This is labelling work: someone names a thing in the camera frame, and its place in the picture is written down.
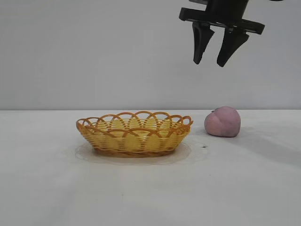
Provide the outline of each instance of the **white background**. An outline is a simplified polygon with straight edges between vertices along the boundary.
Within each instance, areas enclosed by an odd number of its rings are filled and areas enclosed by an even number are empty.
[[[0,109],[301,109],[301,1],[251,0],[266,25],[224,68],[195,65],[187,0],[0,0]]]

